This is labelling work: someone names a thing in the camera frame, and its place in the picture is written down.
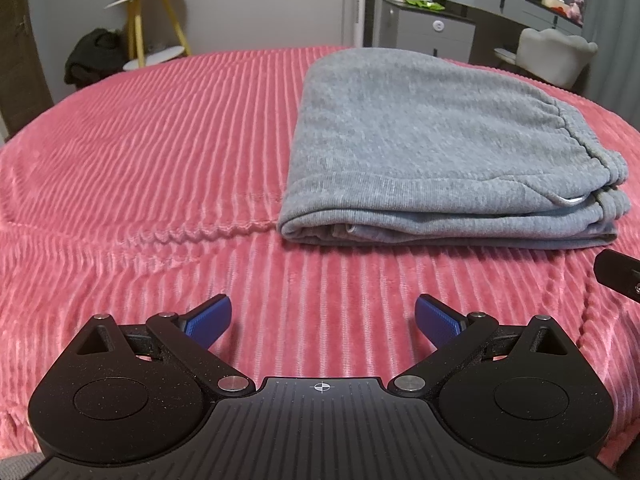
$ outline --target metal screw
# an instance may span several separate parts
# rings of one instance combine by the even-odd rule
[[[229,375],[218,381],[218,387],[226,392],[241,392],[249,386],[249,380],[238,375]]]
[[[415,375],[402,375],[396,378],[394,384],[404,392],[418,392],[426,386],[424,379]]]

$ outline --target red object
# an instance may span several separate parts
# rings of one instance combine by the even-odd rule
[[[614,398],[600,457],[640,431],[640,308],[598,285],[598,250],[321,248],[275,231],[303,77],[334,48],[228,52],[115,75],[73,94],[0,150],[0,456],[36,448],[30,393],[97,312],[140,323],[225,292],[213,351],[267,375],[381,376],[432,347],[413,322],[428,292],[503,324],[554,316]],[[638,132],[575,105],[632,168],[612,248],[640,256]]]

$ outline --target pink corduroy blanket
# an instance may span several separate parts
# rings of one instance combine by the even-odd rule
[[[334,48],[229,52],[139,70],[74,94],[0,150],[0,458],[36,449],[39,379],[84,322],[139,323],[226,292],[212,351],[255,381],[381,376],[432,347],[413,322],[428,292],[503,324],[553,315],[609,389],[613,465],[640,431],[640,308],[594,278],[597,250],[320,248],[275,231],[308,67]],[[580,109],[631,168],[614,249],[640,256],[640,137]]]

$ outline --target wooden door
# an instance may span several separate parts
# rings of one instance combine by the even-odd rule
[[[10,136],[53,106],[27,0],[0,0],[0,112]]]

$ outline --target blue gripper pad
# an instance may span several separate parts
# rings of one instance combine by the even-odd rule
[[[415,302],[415,323],[436,348],[441,348],[466,328],[466,317],[423,294]]]
[[[224,297],[189,319],[184,333],[203,348],[209,349],[231,324],[231,300]]]

